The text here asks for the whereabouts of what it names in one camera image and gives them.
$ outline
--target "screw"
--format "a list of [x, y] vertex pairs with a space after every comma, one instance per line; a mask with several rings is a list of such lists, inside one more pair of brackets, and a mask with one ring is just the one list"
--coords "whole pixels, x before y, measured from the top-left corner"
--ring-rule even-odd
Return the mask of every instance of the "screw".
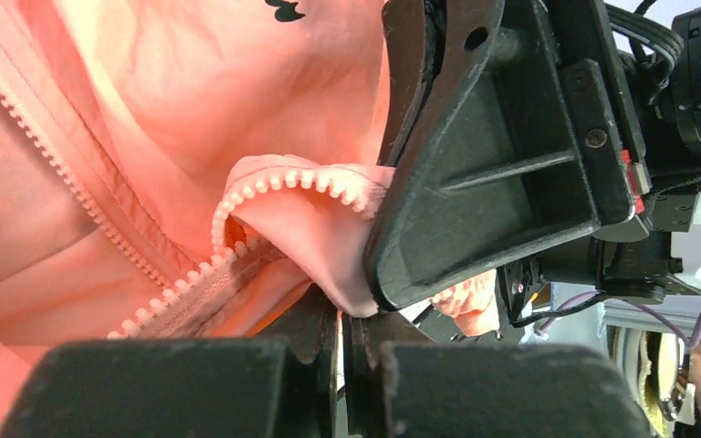
[[587, 137], [584, 139], [584, 144], [586, 144], [587, 147], [598, 149], [606, 144], [606, 141], [608, 140], [609, 134], [607, 134], [605, 130], [595, 128], [590, 130], [590, 132], [587, 132]]
[[571, 78], [573, 80], [573, 89], [575, 89], [576, 91], [582, 91], [583, 89], [586, 89], [590, 86], [590, 75], [589, 73], [587, 73], [587, 70], [576, 70], [571, 75]]

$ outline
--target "gathered pink fabric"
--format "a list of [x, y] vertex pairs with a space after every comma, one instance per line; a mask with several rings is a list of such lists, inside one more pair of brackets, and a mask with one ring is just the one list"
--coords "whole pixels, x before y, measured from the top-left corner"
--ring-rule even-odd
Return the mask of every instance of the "gathered pink fabric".
[[[0, 418], [70, 340], [250, 335], [310, 282], [377, 312], [383, 3], [0, 1]], [[467, 281], [435, 305], [497, 329]]]

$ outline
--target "pink fabric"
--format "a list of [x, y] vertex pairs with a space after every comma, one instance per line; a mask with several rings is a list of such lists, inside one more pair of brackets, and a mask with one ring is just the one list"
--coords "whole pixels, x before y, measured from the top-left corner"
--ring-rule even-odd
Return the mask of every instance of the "pink fabric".
[[[311, 281], [377, 311], [383, 3], [0, 2], [0, 417], [69, 340], [252, 334]], [[482, 278], [435, 300], [467, 333]]]

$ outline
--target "screw hole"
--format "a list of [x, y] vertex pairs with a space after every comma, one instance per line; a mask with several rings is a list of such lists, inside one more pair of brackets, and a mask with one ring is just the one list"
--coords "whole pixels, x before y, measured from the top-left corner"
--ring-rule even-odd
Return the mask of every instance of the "screw hole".
[[484, 27], [478, 27], [471, 31], [469, 36], [466, 37], [466, 42], [464, 43], [464, 50], [467, 52], [471, 52], [475, 50], [477, 47], [482, 46], [482, 43], [484, 43], [487, 40], [487, 29]]

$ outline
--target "zipper teeth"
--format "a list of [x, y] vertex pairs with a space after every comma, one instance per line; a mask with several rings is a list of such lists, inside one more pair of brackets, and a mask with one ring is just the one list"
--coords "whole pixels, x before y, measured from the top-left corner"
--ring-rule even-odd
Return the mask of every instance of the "zipper teeth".
[[235, 242], [233, 247], [227, 247], [224, 242], [225, 223], [235, 208], [245, 200], [254, 198], [257, 194], [269, 191], [278, 191], [284, 187], [294, 189], [313, 189], [318, 193], [329, 193], [329, 196], [340, 199], [344, 205], [348, 205], [354, 212], [363, 214], [370, 219], [375, 211], [369, 208], [369, 199], [361, 193], [348, 190], [339, 181], [321, 175], [321, 172], [312, 170], [290, 171], [286, 173], [274, 173], [268, 178], [259, 179], [253, 186], [244, 186], [237, 191], [227, 193], [222, 202], [216, 207], [212, 222], [211, 235], [214, 244], [214, 254], [211, 264], [203, 262], [198, 270], [189, 271], [185, 280], [178, 280], [175, 285], [166, 288], [162, 292], [162, 298], [153, 298], [149, 301], [149, 308], [139, 308], [135, 311], [134, 319], [126, 319], [121, 324], [121, 331], [114, 330], [109, 333], [109, 339], [126, 339], [138, 336], [144, 329], [154, 324], [154, 321], [162, 316], [168, 308], [177, 306], [184, 297], [191, 294], [192, 288], [219, 270], [231, 271], [231, 265], [237, 259], [256, 251], [267, 241], [257, 235], [248, 235], [245, 242]]
[[63, 179], [71, 192], [77, 197], [79, 202], [85, 208], [87, 213], [95, 224], [103, 231], [109, 240], [117, 246], [120, 251], [126, 255], [134, 265], [139, 267], [145, 275], [157, 283], [158, 286], [164, 287], [168, 282], [165, 277], [152, 266], [146, 258], [125, 240], [122, 234], [117, 230], [114, 224], [103, 213], [98, 204], [92, 198], [92, 195], [78, 181], [78, 178], [68, 165], [63, 161], [63, 158], [58, 153], [58, 150], [53, 146], [52, 141], [41, 130], [41, 127], [31, 118], [26, 109], [19, 103], [16, 94], [9, 88], [0, 77], [0, 101], [1, 105], [8, 110], [9, 116], [12, 117], [25, 133], [26, 136], [33, 142], [34, 146], [41, 152], [42, 156], [49, 160], [49, 164], [55, 169], [57, 174]]

